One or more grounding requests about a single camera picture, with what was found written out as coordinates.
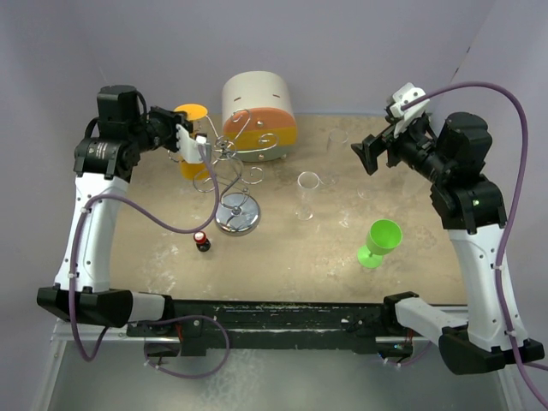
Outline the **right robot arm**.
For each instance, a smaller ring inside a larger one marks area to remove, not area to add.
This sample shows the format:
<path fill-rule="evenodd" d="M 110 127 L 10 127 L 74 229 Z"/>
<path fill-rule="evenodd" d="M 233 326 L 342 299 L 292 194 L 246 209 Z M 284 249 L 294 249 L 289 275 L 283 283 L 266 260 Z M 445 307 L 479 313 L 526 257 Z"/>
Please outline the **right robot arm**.
<path fill-rule="evenodd" d="M 431 183 L 432 206 L 447 231 L 459 262 L 468 301 L 468 317 L 453 317 L 416 293 L 384 298 L 382 328 L 391 335 L 411 329 L 435 344 L 456 375 L 493 372 L 545 356 L 541 342 L 524 330 L 513 297 L 507 261 L 499 256 L 509 227 L 503 195 L 482 173 L 492 137 L 479 116 L 449 115 L 439 135 L 426 115 L 402 133 L 391 124 L 378 135 L 351 144 L 368 175 L 386 153 L 388 166 L 404 162 Z"/>

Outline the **green plastic wine glass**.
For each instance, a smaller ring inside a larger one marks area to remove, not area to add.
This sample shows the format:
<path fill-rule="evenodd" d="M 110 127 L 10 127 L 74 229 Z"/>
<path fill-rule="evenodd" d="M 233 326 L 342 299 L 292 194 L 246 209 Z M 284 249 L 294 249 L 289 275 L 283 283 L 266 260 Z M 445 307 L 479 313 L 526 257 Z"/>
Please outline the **green plastic wine glass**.
<path fill-rule="evenodd" d="M 358 262 L 368 269 L 380 267 L 384 256 L 399 247 L 402 238 L 402 229 L 396 222 L 389 219 L 375 221 L 367 232 L 366 243 L 357 252 Z"/>

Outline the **orange plastic wine glass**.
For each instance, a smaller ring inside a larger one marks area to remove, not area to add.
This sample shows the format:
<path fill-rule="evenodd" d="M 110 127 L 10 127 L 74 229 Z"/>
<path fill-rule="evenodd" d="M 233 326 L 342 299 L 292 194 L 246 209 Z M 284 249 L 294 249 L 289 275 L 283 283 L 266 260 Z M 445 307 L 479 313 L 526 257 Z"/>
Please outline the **orange plastic wine glass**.
<path fill-rule="evenodd" d="M 192 127 L 191 131 L 183 126 L 177 129 L 177 146 L 181 174 L 185 179 L 193 180 L 196 175 L 206 170 L 199 146 L 206 143 L 206 134 L 200 131 L 200 121 L 206 119 L 208 109 L 201 104 L 181 104 L 175 107 L 175 112 L 186 113 Z"/>

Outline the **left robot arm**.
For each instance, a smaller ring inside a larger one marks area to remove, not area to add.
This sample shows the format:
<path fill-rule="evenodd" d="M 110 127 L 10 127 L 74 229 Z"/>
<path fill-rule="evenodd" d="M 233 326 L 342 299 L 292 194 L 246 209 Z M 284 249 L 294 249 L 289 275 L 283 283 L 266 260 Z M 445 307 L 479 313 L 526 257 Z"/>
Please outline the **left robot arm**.
<path fill-rule="evenodd" d="M 134 86 L 104 86 L 98 114 L 74 150 L 74 215 L 63 262 L 37 303 L 76 324 L 122 327 L 146 321 L 158 336 L 176 327 L 163 295 L 113 289 L 110 255 L 120 205 L 144 152 L 177 149 L 177 132 L 192 130 L 184 111 L 148 107 Z"/>

